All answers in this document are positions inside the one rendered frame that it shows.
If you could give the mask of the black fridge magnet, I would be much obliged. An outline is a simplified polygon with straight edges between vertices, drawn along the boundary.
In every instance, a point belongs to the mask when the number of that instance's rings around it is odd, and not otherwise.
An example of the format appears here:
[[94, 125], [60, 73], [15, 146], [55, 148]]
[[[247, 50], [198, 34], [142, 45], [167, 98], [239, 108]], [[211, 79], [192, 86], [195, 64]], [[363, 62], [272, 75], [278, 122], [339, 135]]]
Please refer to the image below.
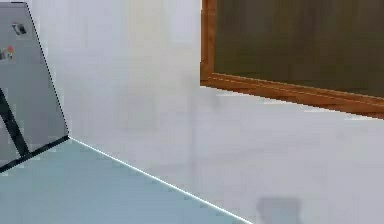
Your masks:
[[23, 24], [13, 23], [12, 28], [15, 31], [17, 36], [25, 35], [27, 33], [27, 30], [25, 29]]

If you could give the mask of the red and white fridge magnet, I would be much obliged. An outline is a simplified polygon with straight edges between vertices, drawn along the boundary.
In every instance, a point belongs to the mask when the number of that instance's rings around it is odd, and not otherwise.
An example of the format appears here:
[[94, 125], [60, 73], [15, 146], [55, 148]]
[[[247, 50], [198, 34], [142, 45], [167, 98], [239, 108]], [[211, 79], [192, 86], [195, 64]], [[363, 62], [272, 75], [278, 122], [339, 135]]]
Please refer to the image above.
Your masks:
[[12, 46], [0, 49], [0, 61], [11, 60], [13, 58], [13, 54], [14, 48]]

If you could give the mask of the grey fridge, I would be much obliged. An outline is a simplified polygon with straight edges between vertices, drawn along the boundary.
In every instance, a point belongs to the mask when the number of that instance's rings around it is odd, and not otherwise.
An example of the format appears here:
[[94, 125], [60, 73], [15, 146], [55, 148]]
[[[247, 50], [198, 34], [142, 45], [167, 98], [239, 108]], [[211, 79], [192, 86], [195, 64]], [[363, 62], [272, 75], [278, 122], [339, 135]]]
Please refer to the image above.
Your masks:
[[[17, 36], [13, 23], [27, 33]], [[69, 130], [26, 2], [0, 2], [0, 173], [69, 139]]]

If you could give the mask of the wooden framed window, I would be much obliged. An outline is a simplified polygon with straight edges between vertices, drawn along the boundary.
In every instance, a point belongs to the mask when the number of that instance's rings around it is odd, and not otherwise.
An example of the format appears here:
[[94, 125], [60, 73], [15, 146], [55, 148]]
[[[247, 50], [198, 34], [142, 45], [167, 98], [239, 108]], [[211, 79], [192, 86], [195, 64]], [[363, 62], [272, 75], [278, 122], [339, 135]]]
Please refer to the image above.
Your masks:
[[200, 83], [384, 120], [384, 0], [201, 0]]

